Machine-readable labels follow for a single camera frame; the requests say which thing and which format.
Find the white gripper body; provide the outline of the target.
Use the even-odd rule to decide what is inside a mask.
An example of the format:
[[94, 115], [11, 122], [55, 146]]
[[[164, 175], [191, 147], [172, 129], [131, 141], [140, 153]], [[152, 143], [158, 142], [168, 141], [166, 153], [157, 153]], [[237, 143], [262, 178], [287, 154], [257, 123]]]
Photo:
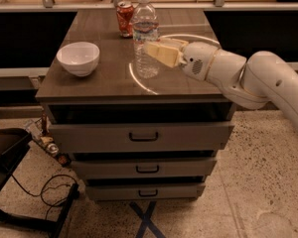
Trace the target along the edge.
[[183, 52], [185, 63], [181, 64], [182, 72], [188, 77], [204, 81], [218, 49], [216, 46], [202, 42], [188, 44]]

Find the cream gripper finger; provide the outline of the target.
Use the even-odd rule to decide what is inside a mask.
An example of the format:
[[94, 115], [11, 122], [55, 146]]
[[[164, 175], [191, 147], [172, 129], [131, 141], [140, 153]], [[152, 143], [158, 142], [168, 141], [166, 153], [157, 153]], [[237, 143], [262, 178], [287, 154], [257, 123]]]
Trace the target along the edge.
[[171, 43], [146, 42], [144, 52], [168, 67], [176, 67], [183, 61], [181, 47]]
[[173, 47], [178, 50], [182, 50], [189, 43], [187, 41], [173, 39], [173, 38], [160, 38], [160, 43], [164, 46]]

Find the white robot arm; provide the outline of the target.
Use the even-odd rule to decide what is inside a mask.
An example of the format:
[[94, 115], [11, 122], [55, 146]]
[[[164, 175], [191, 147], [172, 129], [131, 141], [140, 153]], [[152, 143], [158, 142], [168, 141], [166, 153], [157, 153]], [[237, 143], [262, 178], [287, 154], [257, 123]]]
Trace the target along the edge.
[[216, 86], [224, 97], [247, 109], [272, 102], [298, 132], [298, 73], [272, 52], [250, 58], [204, 42], [162, 38], [147, 42], [144, 52], [168, 67], [178, 66], [195, 80]]

